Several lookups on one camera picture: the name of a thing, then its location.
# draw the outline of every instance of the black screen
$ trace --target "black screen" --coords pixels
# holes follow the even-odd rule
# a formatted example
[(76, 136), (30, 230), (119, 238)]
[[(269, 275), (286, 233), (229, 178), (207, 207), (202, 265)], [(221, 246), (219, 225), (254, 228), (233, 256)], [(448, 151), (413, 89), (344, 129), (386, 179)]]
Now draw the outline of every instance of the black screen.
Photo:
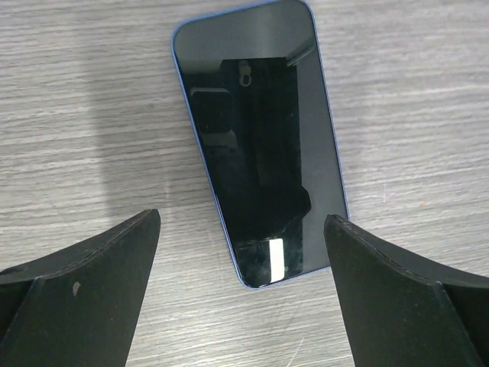
[(328, 266), (323, 223), (347, 209), (309, 9), (289, 0), (202, 18), (173, 42), (242, 282)]

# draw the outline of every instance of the black plastic part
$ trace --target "black plastic part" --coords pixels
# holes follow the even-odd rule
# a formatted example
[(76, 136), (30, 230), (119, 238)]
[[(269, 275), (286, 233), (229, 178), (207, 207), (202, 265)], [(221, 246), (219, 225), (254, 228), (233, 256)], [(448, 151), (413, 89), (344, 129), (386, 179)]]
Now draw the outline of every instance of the black plastic part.
[(325, 240), (357, 367), (489, 363), (489, 279), (329, 216)]
[(124, 366), (159, 235), (147, 210), (0, 272), (0, 366)]

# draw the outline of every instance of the wood grain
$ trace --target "wood grain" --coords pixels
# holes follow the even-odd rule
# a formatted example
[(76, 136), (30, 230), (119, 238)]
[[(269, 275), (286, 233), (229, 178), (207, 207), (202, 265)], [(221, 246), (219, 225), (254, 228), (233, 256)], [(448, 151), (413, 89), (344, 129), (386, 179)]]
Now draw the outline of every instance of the wood grain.
[[(128, 366), (351, 366), (330, 270), (242, 287), (170, 57), (212, 0), (0, 2), (0, 268), (156, 207)], [(489, 275), (489, 3), (313, 0), (351, 218)]]

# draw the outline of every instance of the smartphone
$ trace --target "smartphone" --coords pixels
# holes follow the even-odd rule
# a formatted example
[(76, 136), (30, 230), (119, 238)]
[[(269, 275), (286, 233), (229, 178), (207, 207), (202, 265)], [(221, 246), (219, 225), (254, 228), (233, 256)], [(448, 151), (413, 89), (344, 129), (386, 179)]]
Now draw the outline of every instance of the smartphone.
[(172, 46), (241, 283), (329, 266), (323, 223), (348, 210), (309, 7), (283, 0), (192, 19)]

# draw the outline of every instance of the scratch on table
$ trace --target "scratch on table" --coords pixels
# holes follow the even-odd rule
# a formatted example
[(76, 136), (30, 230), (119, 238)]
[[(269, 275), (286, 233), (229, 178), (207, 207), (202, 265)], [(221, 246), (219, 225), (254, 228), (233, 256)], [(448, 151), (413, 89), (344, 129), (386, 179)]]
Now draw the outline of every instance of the scratch on table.
[(300, 343), (299, 343), (299, 346), (297, 346), (297, 349), (296, 349), (296, 352), (293, 354), (292, 356), (292, 359), (290, 360), (289, 364), (287, 365), (287, 367), (290, 367), (292, 365), (292, 362), (293, 362), (293, 359), (296, 358), (297, 356), (297, 353), (299, 352), (299, 349), (301, 347), (301, 345), (304, 343), (304, 336), (303, 338), (300, 340)]

